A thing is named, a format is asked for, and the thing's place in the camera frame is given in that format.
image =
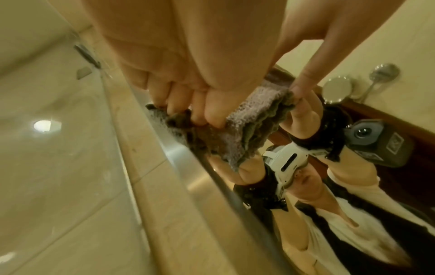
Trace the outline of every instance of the camera lens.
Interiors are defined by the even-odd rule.
[[[371,133],[372,133],[371,128],[361,128],[355,132],[355,137],[359,139],[363,139],[365,137],[368,137]]]

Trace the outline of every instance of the mouth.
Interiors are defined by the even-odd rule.
[[[302,184],[306,184],[308,182],[310,176],[306,176],[303,180],[302,180]]]

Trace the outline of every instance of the bright light spot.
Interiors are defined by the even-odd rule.
[[[33,124],[33,128],[38,132],[53,132],[58,131],[62,128],[62,123],[59,121],[37,121]]]
[[[3,256],[0,256],[0,265],[10,261],[16,255],[17,255],[17,253],[15,253],[15,252],[9,252],[8,254],[4,254]]]

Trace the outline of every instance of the gray cloth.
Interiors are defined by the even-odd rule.
[[[254,156],[267,137],[278,130],[287,112],[294,108],[289,86],[294,78],[282,69],[273,68],[255,91],[227,118],[224,129],[210,125],[194,126],[190,111],[168,116],[165,110],[147,105],[151,116],[168,128],[182,144],[194,151],[218,154],[234,171]]]

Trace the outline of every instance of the black wristband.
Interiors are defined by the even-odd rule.
[[[278,181],[272,169],[264,164],[266,175],[255,184],[234,185],[233,191],[250,207],[263,207],[265,209],[283,209],[288,211],[285,199],[278,198],[276,189]]]
[[[324,106],[319,130],[308,139],[298,139],[289,134],[290,139],[307,150],[324,149],[328,151],[325,158],[339,162],[340,153],[346,139],[344,129],[352,124],[352,119],[338,106]]]

